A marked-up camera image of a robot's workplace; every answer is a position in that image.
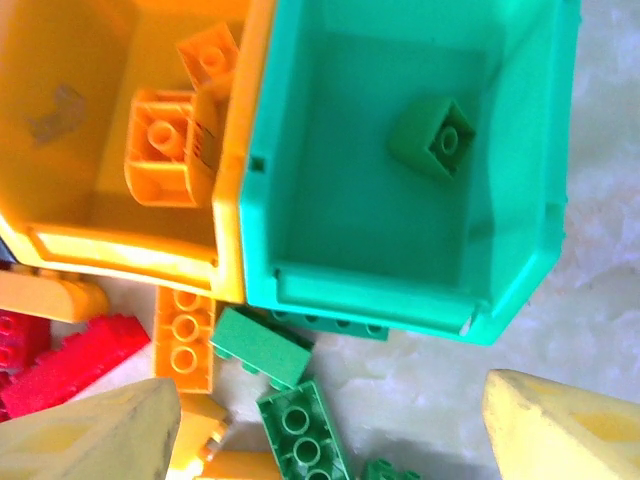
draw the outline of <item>orange plastic bin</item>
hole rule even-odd
[[[238,197],[274,0],[9,1],[0,15],[0,236],[21,263],[245,298]],[[141,88],[192,91],[177,45],[226,22],[240,52],[211,203],[140,205],[123,161]]]

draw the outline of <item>storage bin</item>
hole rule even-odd
[[[240,207],[249,303],[495,341],[560,255],[579,10],[280,0]],[[470,127],[454,175],[388,148],[425,96]]]
[[[273,1],[256,0],[251,28],[250,3],[26,0],[3,8],[0,236],[20,262],[244,299],[244,157],[222,156],[212,201],[197,209],[138,204],[123,162],[135,92],[193,90],[178,44],[219,22],[242,41],[235,75],[247,77],[217,104],[221,125],[227,113],[243,117],[241,131],[251,125],[256,92],[242,89],[257,91],[252,76],[262,73]],[[235,104],[243,111],[231,113]],[[225,132],[235,128],[229,122]]]

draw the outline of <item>green plastic bin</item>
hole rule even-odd
[[[280,0],[240,203],[249,303],[493,343],[560,255],[579,11]],[[425,98],[469,128],[446,175],[389,145]]]

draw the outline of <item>green brick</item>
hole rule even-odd
[[[280,311],[271,312],[269,319],[272,322],[279,322],[309,330],[351,335],[353,337],[368,338],[382,342],[387,341],[389,338],[389,329],[386,327],[364,325],[362,323],[347,322],[346,320],[333,320],[313,315],[299,315]]]
[[[314,380],[258,401],[285,480],[350,480],[346,456]]]
[[[452,178],[471,148],[475,131],[450,97],[422,97],[409,105],[387,142],[391,155],[413,170]]]
[[[247,372],[269,376],[277,390],[298,384],[313,347],[308,340],[263,323],[257,315],[242,308],[224,310],[211,343],[220,358],[240,359]]]
[[[364,465],[362,480],[420,480],[420,475],[411,470],[398,472],[390,462],[384,458],[369,460]]]

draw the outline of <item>white floor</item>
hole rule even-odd
[[[384,344],[319,338],[313,368],[357,465],[383,455],[425,479],[499,478],[480,408],[491,368],[640,402],[638,0],[583,0],[573,102],[564,256],[494,347],[402,332]],[[151,331],[152,287],[100,281],[114,311]],[[149,365],[147,348],[89,392],[147,377]],[[265,379],[233,361],[219,373],[214,396],[236,420],[230,446],[267,449],[254,403]]]

